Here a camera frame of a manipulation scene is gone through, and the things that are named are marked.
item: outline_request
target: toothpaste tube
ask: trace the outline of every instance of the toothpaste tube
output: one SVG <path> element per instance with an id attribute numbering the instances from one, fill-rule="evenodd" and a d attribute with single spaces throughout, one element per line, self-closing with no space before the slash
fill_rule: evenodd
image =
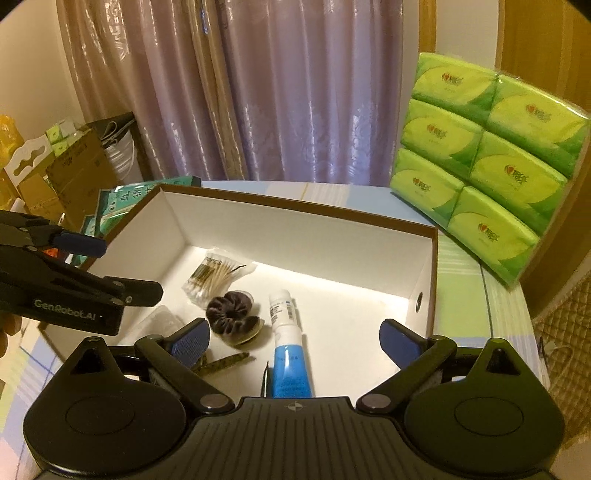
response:
<path id="1" fill-rule="evenodd" d="M 274 398 L 311 398 L 310 380 L 291 296 L 281 290 L 269 297 L 275 333 Z"/>

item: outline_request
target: person's hand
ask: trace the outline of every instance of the person's hand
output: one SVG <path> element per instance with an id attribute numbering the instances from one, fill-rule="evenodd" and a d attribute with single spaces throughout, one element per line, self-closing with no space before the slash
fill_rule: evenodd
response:
<path id="1" fill-rule="evenodd" d="M 14 335 L 21 329 L 22 319 L 12 313 L 0 312 L 0 356 L 8 350 L 7 335 Z"/>

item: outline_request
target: green tissue pack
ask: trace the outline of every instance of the green tissue pack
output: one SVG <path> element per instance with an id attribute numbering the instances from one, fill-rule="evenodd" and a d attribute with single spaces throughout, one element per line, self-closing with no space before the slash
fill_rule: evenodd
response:
<path id="1" fill-rule="evenodd" d="M 445 228 L 464 182 L 416 153 L 400 148 L 390 188 Z"/>
<path id="2" fill-rule="evenodd" d="M 525 150 L 485 132 L 470 183 L 542 235 L 562 199 L 567 179 Z"/>
<path id="3" fill-rule="evenodd" d="M 447 230 L 509 285 L 539 240 L 527 225 L 472 187 L 462 190 Z"/>
<path id="4" fill-rule="evenodd" d="M 466 180 L 483 129 L 439 107 L 411 99 L 402 130 L 402 144 Z"/>
<path id="5" fill-rule="evenodd" d="M 112 190 L 101 190 L 96 207 L 97 221 L 94 236 L 102 237 L 110 232 L 129 213 L 136 203 L 144 198 L 154 187 L 162 183 L 199 187 L 201 186 L 201 179 L 198 177 L 184 176 L 173 179 L 132 183 L 131 185 L 116 187 Z"/>
<path id="6" fill-rule="evenodd" d="M 413 98 L 484 125 L 491 111 L 497 73 L 436 53 L 421 53 Z"/>
<path id="7" fill-rule="evenodd" d="M 570 178 L 589 135 L 589 117 L 549 93 L 499 75 L 486 129 Z"/>

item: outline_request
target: plastic bag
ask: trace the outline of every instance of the plastic bag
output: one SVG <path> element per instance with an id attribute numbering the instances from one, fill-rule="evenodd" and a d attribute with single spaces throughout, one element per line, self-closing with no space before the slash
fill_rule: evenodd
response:
<path id="1" fill-rule="evenodd" d="M 18 193 L 3 168 L 0 168 L 0 210 L 10 210 Z"/>
<path id="2" fill-rule="evenodd" d="M 184 327 L 165 305 L 156 307 L 146 318 L 132 325 L 118 342 L 119 345 L 133 345 L 146 335 L 162 335 L 168 337 Z"/>
<path id="3" fill-rule="evenodd" d="M 254 263 L 220 248 L 207 250 L 205 258 L 183 285 L 189 299 L 202 309 L 226 293 L 230 283 L 255 269 Z"/>
<path id="4" fill-rule="evenodd" d="M 0 168 L 8 165 L 14 151 L 24 143 L 14 120 L 8 115 L 0 115 Z"/>

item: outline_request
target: yellow plastic bag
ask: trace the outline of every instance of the yellow plastic bag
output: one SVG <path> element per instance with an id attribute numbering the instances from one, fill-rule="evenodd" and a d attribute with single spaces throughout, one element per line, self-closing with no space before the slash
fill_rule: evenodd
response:
<path id="1" fill-rule="evenodd" d="M 14 120 L 8 115 L 0 115 L 0 168 L 4 168 L 10 162 L 14 151 L 24 143 Z"/>
<path id="2" fill-rule="evenodd" d="M 0 210 L 10 210 L 18 192 L 4 169 L 0 169 Z"/>

